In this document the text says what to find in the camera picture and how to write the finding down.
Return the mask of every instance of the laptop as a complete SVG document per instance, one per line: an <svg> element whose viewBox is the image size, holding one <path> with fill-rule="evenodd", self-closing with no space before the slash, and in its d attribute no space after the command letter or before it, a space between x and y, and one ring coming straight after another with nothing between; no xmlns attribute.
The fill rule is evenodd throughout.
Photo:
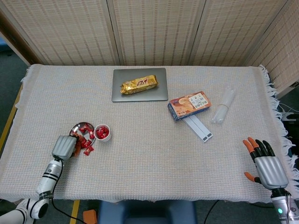
<svg viewBox="0 0 299 224"><path fill-rule="evenodd" d="M121 94L121 84L136 78L155 75L159 85L156 88L130 95ZM166 69L117 69L113 71L112 102L161 101L168 100Z"/></svg>

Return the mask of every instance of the tablecloth fringe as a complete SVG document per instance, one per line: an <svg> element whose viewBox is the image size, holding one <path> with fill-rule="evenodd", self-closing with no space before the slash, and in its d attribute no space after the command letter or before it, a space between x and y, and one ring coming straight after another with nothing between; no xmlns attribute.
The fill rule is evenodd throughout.
<svg viewBox="0 0 299 224"><path fill-rule="evenodd" d="M290 180L290 184L292 184L295 187L295 190L297 193L299 193L299 182L295 180L299 180L299 170L294 168L295 161L298 159L297 155L292 155L290 152L290 148L293 146L296 146L292 144L292 142L287 139L285 136L288 134L288 131L285 129L284 124L282 123L282 114L278 111L278 105L279 105L279 100L277 100L275 97L277 95L277 90L273 88L273 83L270 82L270 77L269 73L266 70L266 68L262 65L259 65L259 67L262 68L263 71L263 76L266 82L266 91L268 93L268 96L270 98L270 103L272 106L272 112L275 117L275 122L277 126L279 127L280 130L280 136L281 136L281 141L282 141L282 152L285 155L285 160L287 164L290 167L291 170L291 176L293 177L292 180Z"/></svg>

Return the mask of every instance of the robot finger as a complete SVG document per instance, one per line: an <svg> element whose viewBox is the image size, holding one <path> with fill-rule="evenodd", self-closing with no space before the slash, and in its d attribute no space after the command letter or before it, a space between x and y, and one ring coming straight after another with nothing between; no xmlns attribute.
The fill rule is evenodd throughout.
<svg viewBox="0 0 299 224"><path fill-rule="evenodd" d="M258 144L253 140L253 138L248 137L248 141L251 143L254 151L256 151L256 154L258 157L263 156L261 149L259 148Z"/></svg>
<svg viewBox="0 0 299 224"><path fill-rule="evenodd" d="M245 176L247 177L248 180L256 183L262 183L260 178L258 176L253 176L248 172L244 172Z"/></svg>
<svg viewBox="0 0 299 224"><path fill-rule="evenodd" d="M272 147L270 146L270 144L268 142L266 142L265 140L263 140L263 144L266 146L266 149L268 151L268 154L270 156L275 156L275 153L273 152Z"/></svg>
<svg viewBox="0 0 299 224"><path fill-rule="evenodd" d="M243 143L246 146L246 148L248 149L248 152L249 152L253 162L255 162L254 159L257 157L256 151L254 151L252 145L248 141L243 140Z"/></svg>
<svg viewBox="0 0 299 224"><path fill-rule="evenodd" d="M261 151L262 151L262 154L263 154L264 156L268 156L269 154L268 154L268 152L267 152L267 149L266 149L265 146L263 145L263 143L262 143L260 140L258 140L258 139L256 139L256 143L257 143L258 146L260 147L260 149L261 149Z"/></svg>

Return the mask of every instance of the white tablecloth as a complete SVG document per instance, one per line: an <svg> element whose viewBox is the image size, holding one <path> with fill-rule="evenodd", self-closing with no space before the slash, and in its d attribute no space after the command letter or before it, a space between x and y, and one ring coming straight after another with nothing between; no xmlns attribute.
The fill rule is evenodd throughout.
<svg viewBox="0 0 299 224"><path fill-rule="evenodd" d="M258 67L165 67L169 100L204 91L212 107L197 117L213 133L203 143L183 122L175 122L168 101L113 103L114 69L147 67L32 65L2 158L0 198L38 198L36 187L59 135L81 121L108 124L112 138L95 142L65 162L55 198L226 199L268 202L270 192L250 182L257 174L242 140L267 140L291 179L283 139ZM211 124L226 85L237 89L222 125ZM289 191L295 194L290 184Z"/></svg>

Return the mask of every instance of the black cable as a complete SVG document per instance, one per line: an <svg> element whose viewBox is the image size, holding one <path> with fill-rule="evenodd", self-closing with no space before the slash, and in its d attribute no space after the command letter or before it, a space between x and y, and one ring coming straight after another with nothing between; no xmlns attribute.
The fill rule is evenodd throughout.
<svg viewBox="0 0 299 224"><path fill-rule="evenodd" d="M55 157L55 159L58 159L58 160L61 162L61 171L60 171L59 177L57 178L57 181L56 181L56 183L55 183L55 185L54 185L54 187L53 187L53 191L52 191L53 196L54 196L54 190L55 190L55 187L56 187L56 185L57 185L57 183L58 183L58 181L59 181L59 179L60 179L60 177L61 177L62 171L63 171L63 169L64 169L64 162L63 162L63 160L60 159L59 157ZM65 213L64 211L61 211L60 209L58 209L58 208L54 205L54 200L53 200L53 198L51 198L51 201L52 201L52 205L53 205L53 207L54 207L57 211L61 212L62 214L66 215L66 216L69 217L69 218L73 218L73 219L76 219L76 220L78 220L78 221L80 221L80 222L82 222L82 223L84 223L84 224L87 224L87 223L85 223L84 221L82 221L81 219L78 219L78 218L75 218L75 217L73 217L73 216L70 216L69 214Z"/></svg>
<svg viewBox="0 0 299 224"><path fill-rule="evenodd" d="M256 206L256 207L259 207L259 208L263 208L263 209L273 209L274 208L274 206L273 207L268 207L268 206L261 206L261 205L257 205L257 204L252 204L252 203L249 203L250 205L253 205L253 206Z"/></svg>
<svg viewBox="0 0 299 224"><path fill-rule="evenodd" d="M212 211L213 207L214 207L214 206L217 204L217 202L219 202L219 201L220 201L220 200L217 200L217 201L212 205L212 207L210 208L209 212L208 212L207 215L206 215L204 224L206 224L206 220L207 220L208 216L210 215L210 212Z"/></svg>

